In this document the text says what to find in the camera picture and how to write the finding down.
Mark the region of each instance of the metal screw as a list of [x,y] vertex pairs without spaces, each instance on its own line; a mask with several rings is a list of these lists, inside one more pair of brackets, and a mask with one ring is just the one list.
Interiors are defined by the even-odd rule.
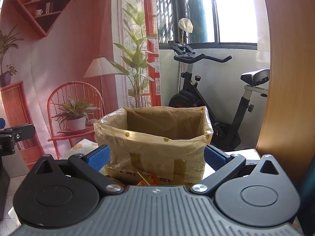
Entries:
[[192,186],[192,190],[194,192],[202,193],[208,190],[208,187],[206,187],[204,184],[195,184]]
[[121,189],[122,189],[121,186],[118,184],[110,184],[106,186],[106,191],[112,193],[119,192]]

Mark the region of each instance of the plastic bag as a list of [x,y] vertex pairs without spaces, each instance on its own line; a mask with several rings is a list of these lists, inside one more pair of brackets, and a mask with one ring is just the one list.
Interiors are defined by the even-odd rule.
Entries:
[[194,26],[188,18],[181,18],[178,22],[178,26],[181,30],[184,30],[187,33],[193,32]]
[[96,141],[107,144],[108,175],[137,184],[137,172],[161,185],[193,185],[204,173],[204,148],[213,134],[206,107],[121,108],[94,123]]

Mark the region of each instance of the white plant pot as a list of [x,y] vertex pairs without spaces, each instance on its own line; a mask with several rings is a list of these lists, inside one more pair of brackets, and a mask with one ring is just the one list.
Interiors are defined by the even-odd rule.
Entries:
[[67,120],[67,128],[71,131],[84,130],[86,118],[82,117],[75,120]]

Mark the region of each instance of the lamp shade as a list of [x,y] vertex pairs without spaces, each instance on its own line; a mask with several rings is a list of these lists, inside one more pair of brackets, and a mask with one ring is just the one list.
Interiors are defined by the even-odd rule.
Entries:
[[113,67],[113,65],[108,62],[106,58],[99,57],[93,59],[92,63],[90,64],[88,70],[84,75],[84,78],[111,74],[121,74],[121,72]]

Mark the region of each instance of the red chair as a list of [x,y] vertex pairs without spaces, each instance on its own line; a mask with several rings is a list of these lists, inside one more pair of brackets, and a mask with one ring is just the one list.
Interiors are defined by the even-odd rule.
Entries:
[[[74,146],[72,142],[73,138],[90,136],[92,140],[95,141],[93,126],[86,127],[81,131],[68,131],[66,130],[65,122],[60,123],[57,118],[52,118],[61,112],[59,104],[67,103],[67,97],[71,97],[72,99],[77,98],[78,100],[86,100],[93,103],[94,106],[100,108],[100,110],[95,110],[92,114],[89,114],[89,120],[92,118],[99,120],[105,114],[103,99],[100,92],[94,86],[85,82],[73,81],[63,84],[55,89],[48,98],[47,113],[51,135],[48,142],[52,141],[54,143],[57,158],[60,158],[57,141],[69,140],[71,147]],[[54,128],[60,129],[60,131],[55,134]]]

